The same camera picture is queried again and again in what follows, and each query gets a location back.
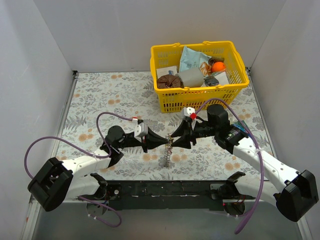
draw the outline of enclosure floor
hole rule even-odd
[[[271,153],[261,114],[252,88],[243,89],[231,107],[244,120],[257,138],[259,146]],[[142,118],[160,136],[172,133],[180,124],[178,112],[161,113],[150,72],[80,73],[63,128],[62,137],[77,146],[94,152],[102,144],[96,129],[96,117],[101,112],[113,112],[130,118]],[[206,111],[199,113],[204,119]],[[231,122],[235,118],[229,112]],[[126,133],[134,124],[114,116],[100,118],[99,126],[107,134],[111,126],[119,125]],[[169,167],[164,165],[164,146],[143,153],[141,147],[123,149],[124,157],[98,173],[106,180],[225,180],[237,171],[259,177],[259,173],[243,160],[221,149],[213,137],[201,138],[192,149],[174,148]],[[76,149],[61,143],[60,160],[81,156]]]

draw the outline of light blue bag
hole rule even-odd
[[[199,68],[199,66],[206,62],[208,63],[209,59],[211,57],[205,55],[203,52],[200,51],[194,51],[187,46],[184,46],[182,55],[180,58],[180,67],[179,72],[182,72],[184,70],[188,70],[191,68]]]

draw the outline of red cap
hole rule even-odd
[[[190,114],[190,118],[191,118],[192,120],[195,120],[196,117],[197,117],[197,115],[196,115],[195,113],[191,113],[191,114]]]

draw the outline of metal frame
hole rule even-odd
[[[70,89],[69,89],[69,92],[68,92],[68,95],[67,95],[67,98],[66,98],[64,107],[62,109],[61,116],[60,116],[59,127],[58,127],[54,136],[57,136],[57,137],[62,136],[65,122],[66,122],[66,119],[68,116],[71,100],[72,100],[72,97],[74,95],[74,91],[76,88],[78,77],[79,77],[79,73],[74,72],[73,80],[70,85]],[[59,144],[60,144],[60,141],[58,141],[58,140],[54,141],[54,145],[53,145],[52,153],[51,153],[51,158],[53,158],[57,155]],[[34,235],[34,231],[35,231],[35,227],[36,227],[36,223],[37,223],[40,209],[41,209],[40,203],[38,203],[31,195],[30,202],[29,202],[29,208],[28,208],[28,212],[27,212],[27,220],[25,222],[24,229],[22,231],[22,235],[20,238],[21,240],[31,240],[32,239],[32,237]]]
[[[255,88],[254,88],[254,85],[253,85],[253,80],[252,80],[251,75],[250,75],[250,67],[247,67],[246,71],[247,71],[247,75],[248,75],[248,78],[250,80],[250,86],[251,86],[253,94],[255,96],[256,103],[257,103],[257,106],[258,106],[258,109],[259,109],[259,112],[260,112],[260,115],[261,115],[261,118],[262,118],[262,122],[263,122],[265,131],[266,131],[269,143],[270,143],[270,148],[272,150],[272,153],[273,153],[274,157],[277,157],[274,145],[272,143],[272,139],[270,137],[270,134],[269,134],[269,131],[268,131],[268,128],[267,128],[267,124],[266,124],[266,121],[265,121],[265,118],[264,118],[264,114],[263,114],[263,111],[262,111],[261,106],[259,104],[259,100],[257,98],[257,94],[256,94],[256,91],[255,91]],[[67,96],[67,100],[66,100],[64,109],[62,111],[61,118],[60,118],[59,128],[58,128],[57,133],[56,133],[56,136],[58,136],[58,137],[60,137],[62,135],[62,133],[63,133],[65,121],[66,121],[66,118],[67,118],[67,115],[68,115],[68,111],[69,111],[69,108],[70,108],[70,104],[71,104],[71,100],[72,100],[72,97],[73,97],[73,93],[74,93],[74,90],[75,90],[75,87],[76,87],[76,84],[77,84],[78,76],[79,76],[79,73],[76,72],[75,75],[74,75],[74,81],[72,82],[72,84],[70,86],[70,90],[69,90],[69,93],[68,93],[68,96]],[[59,147],[59,141],[56,140],[55,143],[54,143],[54,146],[53,146],[51,157],[55,157],[56,156],[57,151],[58,151],[58,147]],[[28,221],[26,222],[26,224],[24,226],[24,230],[22,232],[22,236],[21,236],[22,240],[31,240],[32,239],[40,209],[41,209],[40,204],[35,199],[33,199],[33,197],[31,197],[30,203],[29,203],[28,214],[27,214]],[[312,240],[313,238],[312,238],[311,232],[309,230],[306,218],[303,216],[297,222],[297,224],[298,224],[302,239],[303,240]]]
[[[211,185],[223,180],[110,180],[109,207],[117,211],[137,209],[209,209],[223,211],[223,199],[211,194]]]
[[[274,145],[272,143],[272,139],[270,137],[270,134],[269,134],[269,131],[268,131],[268,128],[267,128],[266,120],[265,120],[265,117],[264,117],[264,112],[261,109],[261,106],[260,106],[256,91],[255,91],[254,83],[253,83],[253,80],[252,80],[251,75],[250,75],[251,67],[247,67],[246,70],[247,70],[246,72],[247,72],[247,75],[248,75],[249,80],[250,80],[250,86],[252,87],[252,91],[253,91],[254,97],[256,99],[256,104],[258,105],[258,109],[259,109],[259,112],[261,114],[261,118],[262,118],[262,122],[263,122],[263,125],[264,125],[264,129],[265,129],[266,135],[267,135],[267,137],[269,139],[270,148],[272,150],[272,153],[273,153],[274,157],[277,158],[277,153],[276,153],[275,147],[274,147]],[[297,224],[298,224],[302,239],[303,240],[313,240],[311,232],[310,232],[310,229],[309,229],[309,226],[308,226],[308,223],[307,223],[307,220],[306,220],[306,217],[303,216],[297,222]]]

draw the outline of white wall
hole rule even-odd
[[[72,70],[150,69],[153,45],[233,41],[251,66],[285,0],[34,0]]]
[[[29,144],[53,135],[72,72],[32,0],[0,0],[0,239],[16,240],[26,221],[30,193],[24,170]],[[29,157],[35,174],[52,142]]]
[[[284,163],[311,171],[320,190],[320,1],[287,0],[252,66],[276,152]],[[320,203],[306,219],[320,239]]]

